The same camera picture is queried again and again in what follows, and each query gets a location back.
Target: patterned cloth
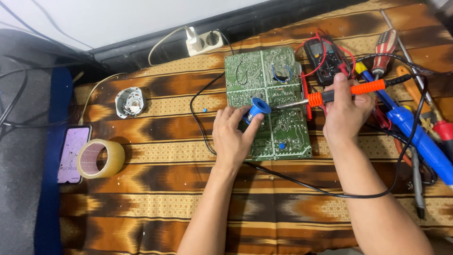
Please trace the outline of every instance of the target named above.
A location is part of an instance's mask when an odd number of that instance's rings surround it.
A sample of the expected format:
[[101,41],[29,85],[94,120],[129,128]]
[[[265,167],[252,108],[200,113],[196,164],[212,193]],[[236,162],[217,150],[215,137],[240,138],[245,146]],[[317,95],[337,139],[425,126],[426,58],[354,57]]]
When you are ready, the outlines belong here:
[[[363,56],[374,52],[379,34],[388,29],[380,8],[386,9],[416,63],[439,72],[453,70],[452,37],[427,6],[413,1],[372,0],[271,30],[235,43],[233,49],[242,53],[296,48],[316,28],[322,28],[339,46]],[[189,101],[223,72],[223,59],[229,54],[229,47],[223,47],[119,76],[97,88],[85,121],[93,126],[93,138],[121,143],[126,161],[113,177],[61,186],[60,222],[66,254],[175,254],[215,162],[190,114]],[[296,57],[309,69],[303,50]],[[400,65],[391,63],[389,78],[395,77],[395,67]],[[453,89],[448,79],[431,77],[429,87],[443,116],[452,121]],[[313,77],[309,81],[315,85]],[[76,88],[79,104],[93,86]],[[142,89],[149,108],[137,118],[123,120],[116,115],[115,96],[132,86]],[[403,104],[415,105],[401,85],[387,92]],[[225,79],[216,81],[193,105],[211,139],[216,111],[227,105]],[[313,159],[261,164],[310,185],[341,192],[323,124],[322,112],[315,109],[308,123]],[[393,138],[363,129],[359,142],[389,186],[398,157]],[[441,181],[425,188],[426,218],[420,220],[413,191],[408,190],[411,179],[411,168],[402,163],[393,190],[398,201],[424,230],[452,236],[453,191]],[[229,207],[227,254],[306,254],[356,245],[344,199],[321,195],[247,166],[240,169]]]

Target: blue wire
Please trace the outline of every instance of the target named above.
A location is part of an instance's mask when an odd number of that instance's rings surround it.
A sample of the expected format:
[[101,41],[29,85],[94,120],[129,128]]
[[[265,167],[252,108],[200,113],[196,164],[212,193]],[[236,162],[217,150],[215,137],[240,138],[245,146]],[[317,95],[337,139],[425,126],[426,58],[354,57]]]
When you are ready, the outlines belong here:
[[272,69],[272,74],[274,75],[274,78],[276,80],[278,80],[279,82],[286,82],[286,81],[282,81],[282,80],[277,78],[277,76],[275,75],[275,72],[274,72],[274,64],[270,64],[270,68]]
[[291,69],[289,69],[289,67],[287,65],[285,65],[286,69],[289,71],[289,73],[291,74],[291,77],[287,80],[291,80],[293,78],[293,72],[291,71]]

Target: blue solder spool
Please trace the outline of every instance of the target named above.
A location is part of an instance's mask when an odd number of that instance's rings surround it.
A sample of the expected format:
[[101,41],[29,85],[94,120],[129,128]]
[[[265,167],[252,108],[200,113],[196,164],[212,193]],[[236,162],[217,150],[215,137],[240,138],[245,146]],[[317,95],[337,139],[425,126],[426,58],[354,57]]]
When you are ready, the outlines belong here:
[[253,117],[259,113],[269,114],[270,106],[259,98],[252,98],[252,108],[242,117],[247,124],[250,124]]

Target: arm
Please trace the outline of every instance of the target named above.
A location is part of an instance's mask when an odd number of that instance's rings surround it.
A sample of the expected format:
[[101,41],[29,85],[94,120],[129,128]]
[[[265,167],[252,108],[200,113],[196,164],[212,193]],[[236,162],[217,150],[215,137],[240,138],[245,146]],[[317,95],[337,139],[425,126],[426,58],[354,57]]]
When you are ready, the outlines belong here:
[[227,107],[217,112],[212,131],[217,151],[216,164],[211,169],[177,255],[225,253],[228,204],[233,182],[264,118],[262,113],[256,115],[244,133],[239,131],[238,124],[250,108],[251,106],[239,109]]
[[[344,74],[335,76],[335,101],[326,105],[328,115],[323,129],[332,153],[343,191],[373,195],[387,190],[370,160],[359,148],[357,135],[370,115],[369,95],[351,100]],[[346,199],[352,229],[360,248],[367,255],[434,254],[423,231],[392,194],[372,199]]]

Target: green circuit board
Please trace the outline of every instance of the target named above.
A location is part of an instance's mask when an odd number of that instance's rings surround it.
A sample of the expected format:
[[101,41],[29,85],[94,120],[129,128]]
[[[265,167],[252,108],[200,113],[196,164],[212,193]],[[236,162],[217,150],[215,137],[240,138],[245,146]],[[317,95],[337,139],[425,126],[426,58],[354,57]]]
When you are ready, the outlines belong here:
[[[291,47],[227,56],[225,80],[228,105],[240,107],[251,104],[253,97],[261,98],[270,106],[301,100],[304,93],[300,69]],[[305,116],[305,107],[267,114],[246,160],[311,158]],[[247,126],[244,121],[239,124],[242,131]]]

